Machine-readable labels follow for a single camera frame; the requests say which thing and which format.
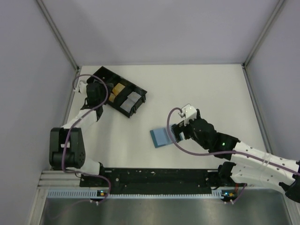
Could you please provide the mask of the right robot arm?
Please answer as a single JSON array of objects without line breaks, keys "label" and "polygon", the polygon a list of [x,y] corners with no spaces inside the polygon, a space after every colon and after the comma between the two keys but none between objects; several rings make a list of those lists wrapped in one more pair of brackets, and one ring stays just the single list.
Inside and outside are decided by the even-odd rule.
[{"label": "right robot arm", "polygon": [[197,156],[178,145],[184,135],[207,150],[206,156],[215,156],[225,162],[218,169],[218,176],[225,184],[248,184],[276,190],[294,202],[300,201],[299,161],[278,157],[257,150],[240,139],[220,133],[191,105],[179,108],[180,123],[167,124],[167,133],[181,151]]}]

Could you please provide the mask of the white credit card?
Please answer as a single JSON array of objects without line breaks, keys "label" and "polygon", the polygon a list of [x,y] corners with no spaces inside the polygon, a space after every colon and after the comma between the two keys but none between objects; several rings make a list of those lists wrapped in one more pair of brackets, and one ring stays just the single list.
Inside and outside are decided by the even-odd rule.
[{"label": "white credit card", "polygon": [[142,96],[136,92],[131,92],[128,95],[128,99],[130,99],[131,101],[133,101],[134,103],[136,103]]}]

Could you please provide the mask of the blue card holder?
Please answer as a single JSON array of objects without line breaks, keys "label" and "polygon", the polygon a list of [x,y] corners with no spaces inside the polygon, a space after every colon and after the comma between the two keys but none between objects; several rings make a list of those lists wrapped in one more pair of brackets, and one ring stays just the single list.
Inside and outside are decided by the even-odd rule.
[{"label": "blue card holder", "polygon": [[[174,139],[175,142],[178,143],[183,140],[182,133],[179,134],[179,138],[176,138],[172,126],[170,126],[169,129],[170,129],[172,138]],[[166,127],[160,127],[160,128],[153,129],[150,131],[150,135],[151,135],[151,138],[152,138],[155,148],[160,148],[163,146],[173,144],[172,140],[169,137]]]}]

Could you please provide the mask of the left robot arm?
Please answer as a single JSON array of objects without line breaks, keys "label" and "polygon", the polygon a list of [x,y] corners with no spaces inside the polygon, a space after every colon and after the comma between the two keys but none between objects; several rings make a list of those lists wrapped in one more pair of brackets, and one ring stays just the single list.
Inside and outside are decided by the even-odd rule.
[{"label": "left robot arm", "polygon": [[83,134],[99,121],[112,88],[80,81],[75,90],[86,96],[83,106],[68,123],[51,129],[49,163],[54,170],[99,175],[102,164],[86,156]]}]

